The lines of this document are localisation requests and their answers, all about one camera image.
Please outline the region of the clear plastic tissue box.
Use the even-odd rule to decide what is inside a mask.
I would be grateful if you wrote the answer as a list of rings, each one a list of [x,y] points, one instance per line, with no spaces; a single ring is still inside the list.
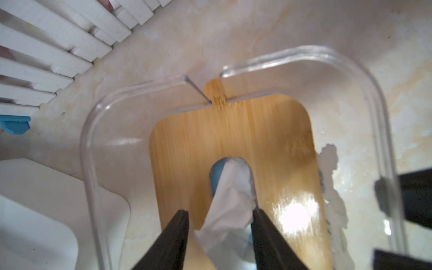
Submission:
[[[404,225],[405,214],[399,176],[396,171],[388,107],[379,83],[363,65],[336,52],[332,48],[324,46],[309,45],[289,48],[272,54],[255,57],[240,64],[225,66],[220,74],[223,84],[222,95],[226,102],[230,104],[271,94],[282,94],[298,99],[299,93],[292,89],[267,86],[244,93],[236,93],[235,89],[239,86],[244,74],[299,61],[315,61],[332,66],[350,77],[363,92],[369,107],[377,168],[380,179],[385,185],[384,199],[387,205],[386,220],[388,223],[386,233],[389,238],[389,246],[394,253],[401,255],[408,254]],[[80,159],[96,247],[98,268],[101,270],[110,270],[113,264],[111,262],[108,235],[106,233],[101,210],[99,182],[94,167],[92,150],[93,134],[98,122],[114,104],[120,101],[153,92],[165,91],[184,84],[188,84],[191,87],[194,86],[194,83],[189,77],[183,75],[153,80],[117,90],[103,97],[92,108],[84,122],[80,139]]]

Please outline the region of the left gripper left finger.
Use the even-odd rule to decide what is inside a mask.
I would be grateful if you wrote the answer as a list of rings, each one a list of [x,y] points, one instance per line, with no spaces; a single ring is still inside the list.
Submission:
[[[181,270],[189,237],[189,213],[178,210],[133,270]]]

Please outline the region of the blue soft tissue pack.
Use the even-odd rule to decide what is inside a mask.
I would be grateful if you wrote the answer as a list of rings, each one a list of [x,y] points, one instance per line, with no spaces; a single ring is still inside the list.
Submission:
[[[258,206],[253,173],[239,157],[224,157],[209,173],[211,205],[194,239],[218,270],[255,270],[252,221]]]

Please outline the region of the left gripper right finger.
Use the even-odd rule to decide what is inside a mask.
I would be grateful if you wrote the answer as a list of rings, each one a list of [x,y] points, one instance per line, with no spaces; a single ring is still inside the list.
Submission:
[[[253,210],[251,228],[258,270],[306,270],[308,268],[262,209]]]

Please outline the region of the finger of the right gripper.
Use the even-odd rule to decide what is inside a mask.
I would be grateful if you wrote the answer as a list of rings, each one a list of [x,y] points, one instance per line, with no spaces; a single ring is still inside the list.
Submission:
[[[399,175],[405,219],[432,228],[432,170]]]
[[[432,270],[432,263],[376,249],[374,270]]]

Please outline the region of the bamboo slotted lid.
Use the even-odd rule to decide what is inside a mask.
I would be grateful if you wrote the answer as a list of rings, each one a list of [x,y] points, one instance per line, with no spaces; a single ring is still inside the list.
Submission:
[[[210,108],[170,115],[150,135],[160,223],[189,212],[190,228],[210,208],[209,172],[225,157],[252,169],[258,205],[311,270],[333,267],[311,122],[297,100],[280,94],[228,103],[220,80],[204,92]]]

